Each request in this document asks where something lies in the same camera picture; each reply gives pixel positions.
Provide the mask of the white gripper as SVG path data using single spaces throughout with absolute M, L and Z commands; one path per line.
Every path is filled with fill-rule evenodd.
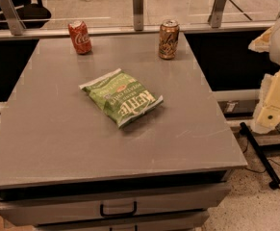
M 280 65 L 280 17 L 248 45 L 248 49 L 263 53 L 269 51 L 272 62 Z M 266 74 L 259 92 L 251 130 L 258 134 L 272 131 L 280 123 L 280 70 L 274 75 Z

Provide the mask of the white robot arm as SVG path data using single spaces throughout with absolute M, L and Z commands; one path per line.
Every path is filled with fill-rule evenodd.
M 275 24 L 253 39 L 248 49 L 268 52 L 269 59 L 280 65 L 280 17 Z M 259 103 L 250 123 L 253 132 L 266 134 L 280 123 L 280 69 L 273 75 L 265 74 L 259 91 Z

